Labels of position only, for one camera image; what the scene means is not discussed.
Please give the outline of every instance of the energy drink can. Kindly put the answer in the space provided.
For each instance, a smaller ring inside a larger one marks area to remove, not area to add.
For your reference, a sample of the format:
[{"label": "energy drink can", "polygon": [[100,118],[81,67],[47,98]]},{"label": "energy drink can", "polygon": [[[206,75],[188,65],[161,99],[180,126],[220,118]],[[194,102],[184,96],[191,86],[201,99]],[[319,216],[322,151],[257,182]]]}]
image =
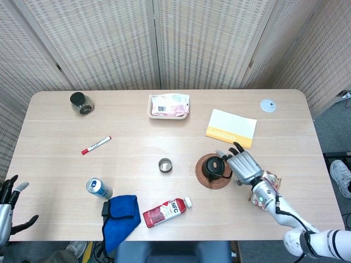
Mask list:
[{"label": "energy drink can", "polygon": [[113,194],[113,190],[98,178],[91,178],[87,182],[87,191],[97,197],[106,199],[110,199]]}]

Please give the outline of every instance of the blue towel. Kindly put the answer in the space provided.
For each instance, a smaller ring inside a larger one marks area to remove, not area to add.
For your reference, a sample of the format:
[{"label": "blue towel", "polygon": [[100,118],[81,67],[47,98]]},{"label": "blue towel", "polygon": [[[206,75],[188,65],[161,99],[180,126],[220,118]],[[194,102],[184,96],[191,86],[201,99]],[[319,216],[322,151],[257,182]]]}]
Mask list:
[{"label": "blue towel", "polygon": [[106,255],[117,248],[140,222],[136,196],[116,196],[109,199],[107,219],[103,226]]}]

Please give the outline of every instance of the glass jar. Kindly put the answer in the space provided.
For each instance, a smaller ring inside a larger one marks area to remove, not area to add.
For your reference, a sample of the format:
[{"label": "glass jar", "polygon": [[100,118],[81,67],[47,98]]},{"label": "glass jar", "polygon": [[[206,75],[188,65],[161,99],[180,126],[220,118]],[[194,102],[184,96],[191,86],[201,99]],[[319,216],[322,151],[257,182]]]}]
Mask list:
[{"label": "glass jar", "polygon": [[72,103],[72,109],[79,115],[86,115],[94,108],[92,100],[81,92],[73,93],[70,97],[70,101]]}]

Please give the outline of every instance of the woven screen panel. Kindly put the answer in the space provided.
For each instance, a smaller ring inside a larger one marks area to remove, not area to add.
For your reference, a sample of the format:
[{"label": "woven screen panel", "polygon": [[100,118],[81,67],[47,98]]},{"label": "woven screen panel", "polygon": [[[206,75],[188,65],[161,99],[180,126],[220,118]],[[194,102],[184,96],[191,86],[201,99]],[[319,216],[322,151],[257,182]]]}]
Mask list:
[{"label": "woven screen panel", "polygon": [[165,88],[238,88],[268,1],[160,1]]},{"label": "woven screen panel", "polygon": [[301,90],[311,113],[320,111],[351,81],[350,25],[351,1],[327,1],[272,88]]},{"label": "woven screen panel", "polygon": [[146,0],[24,2],[83,90],[157,88]]},{"label": "woven screen panel", "polygon": [[0,89],[27,107],[33,94],[66,87],[0,0]]},{"label": "woven screen panel", "polygon": [[265,89],[267,81],[309,19],[318,0],[282,0],[277,15],[271,19],[254,56],[250,76],[244,88]]},{"label": "woven screen panel", "polygon": [[24,114],[0,100],[0,182],[6,177],[23,120]]}]

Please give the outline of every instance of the person's foot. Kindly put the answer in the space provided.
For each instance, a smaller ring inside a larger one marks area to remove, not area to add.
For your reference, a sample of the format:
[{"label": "person's foot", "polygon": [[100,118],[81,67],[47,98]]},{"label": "person's foot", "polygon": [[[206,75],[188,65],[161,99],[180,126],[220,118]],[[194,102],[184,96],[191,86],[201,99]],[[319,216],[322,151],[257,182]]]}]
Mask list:
[{"label": "person's foot", "polygon": [[73,254],[75,254],[76,257],[79,259],[83,255],[86,247],[86,241],[71,241],[70,244],[66,247],[66,249],[72,251]]},{"label": "person's foot", "polygon": [[330,165],[330,176],[339,187],[340,192],[346,198],[351,198],[351,171],[340,160],[335,160]]}]

